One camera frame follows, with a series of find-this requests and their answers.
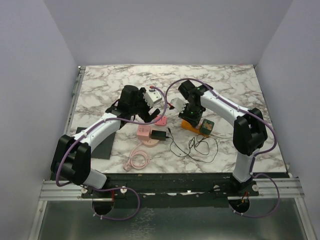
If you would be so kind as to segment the coral pink square charger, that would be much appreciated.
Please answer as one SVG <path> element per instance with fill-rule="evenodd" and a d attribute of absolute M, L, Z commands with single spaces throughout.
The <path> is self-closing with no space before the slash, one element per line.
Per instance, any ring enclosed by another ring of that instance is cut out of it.
<path fill-rule="evenodd" d="M 160 127 L 164 127 L 167 125 L 167 120 L 168 118 L 164 115 L 164 116 L 160 116 L 158 115 L 157 118 L 155 119 L 155 125 L 156 126 L 160 126 Z"/>

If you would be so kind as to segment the orange power strip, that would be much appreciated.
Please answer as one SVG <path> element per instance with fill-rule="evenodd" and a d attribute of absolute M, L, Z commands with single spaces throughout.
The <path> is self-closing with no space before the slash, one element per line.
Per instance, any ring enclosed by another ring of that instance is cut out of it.
<path fill-rule="evenodd" d="M 182 129 L 185 129 L 187 131 L 190 131 L 190 132 L 193 132 L 193 133 L 196 133 L 196 134 L 202 134 L 205 137 L 208 137 L 211 134 L 211 132 L 201 132 L 199 126 L 192 127 L 192 125 L 189 122 L 187 122 L 186 120 L 182 120 L 180 126 L 181 126 Z"/>

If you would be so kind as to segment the green cube socket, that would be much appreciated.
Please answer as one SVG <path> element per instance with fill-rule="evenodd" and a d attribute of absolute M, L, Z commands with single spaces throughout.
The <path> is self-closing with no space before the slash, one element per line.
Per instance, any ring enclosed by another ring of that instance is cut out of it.
<path fill-rule="evenodd" d="M 199 132 L 203 135 L 210 135 L 213 131 L 215 123 L 211 120 L 204 119 L 199 127 Z"/>

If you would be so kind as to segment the black power adapter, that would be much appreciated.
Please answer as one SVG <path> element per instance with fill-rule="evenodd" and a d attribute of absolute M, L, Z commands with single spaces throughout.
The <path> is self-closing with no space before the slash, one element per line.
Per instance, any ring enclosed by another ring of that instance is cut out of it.
<path fill-rule="evenodd" d="M 153 140 L 165 141 L 167 139 L 167 133 L 161 130 L 152 130 L 150 138 Z"/>

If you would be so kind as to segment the pink cube socket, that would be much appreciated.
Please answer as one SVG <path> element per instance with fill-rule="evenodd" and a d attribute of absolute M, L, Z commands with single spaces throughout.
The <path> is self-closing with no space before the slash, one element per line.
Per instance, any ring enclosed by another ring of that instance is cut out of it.
<path fill-rule="evenodd" d="M 149 125 L 138 125 L 136 136 L 140 141 L 148 141 L 151 135 L 151 127 Z"/>

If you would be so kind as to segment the pink round power hub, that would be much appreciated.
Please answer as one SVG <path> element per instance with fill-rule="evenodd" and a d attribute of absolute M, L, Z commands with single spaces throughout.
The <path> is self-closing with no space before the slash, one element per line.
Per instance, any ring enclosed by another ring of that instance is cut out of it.
<path fill-rule="evenodd" d="M 158 145 L 160 140 L 157 139 L 149 139 L 149 140 L 142 140 L 141 143 L 147 148 L 153 148 Z"/>

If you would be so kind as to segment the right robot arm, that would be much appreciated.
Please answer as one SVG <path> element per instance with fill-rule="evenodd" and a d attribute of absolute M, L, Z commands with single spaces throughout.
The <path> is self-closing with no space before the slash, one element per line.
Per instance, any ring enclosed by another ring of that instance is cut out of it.
<path fill-rule="evenodd" d="M 195 86 L 189 79 L 181 83 L 178 91 L 187 103 L 179 109 L 179 117 L 192 127 L 197 127 L 206 110 L 213 111 L 233 127 L 232 142 L 237 150 L 233 177 L 229 189 L 240 196 L 248 189 L 254 154 L 268 138 L 262 112 L 258 108 L 236 106 L 232 101 L 218 96 L 211 86 Z"/>

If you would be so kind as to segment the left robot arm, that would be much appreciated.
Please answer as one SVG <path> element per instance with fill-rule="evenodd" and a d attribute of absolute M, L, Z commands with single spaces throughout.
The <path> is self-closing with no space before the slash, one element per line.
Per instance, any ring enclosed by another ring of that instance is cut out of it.
<path fill-rule="evenodd" d="M 93 150 L 125 124 L 135 124 L 136 116 L 142 120 L 141 125 L 154 124 L 157 116 L 162 117 L 165 113 L 159 109 L 153 113 L 149 111 L 156 103 L 165 100 L 165 94 L 155 86 L 146 90 L 125 85 L 119 99 L 97 122 L 73 136 L 65 134 L 59 138 L 50 167 L 55 184 L 63 187 L 60 179 L 65 179 L 67 184 L 89 186 L 97 196 L 106 197 L 111 186 L 106 182 L 105 174 L 91 167 Z"/>

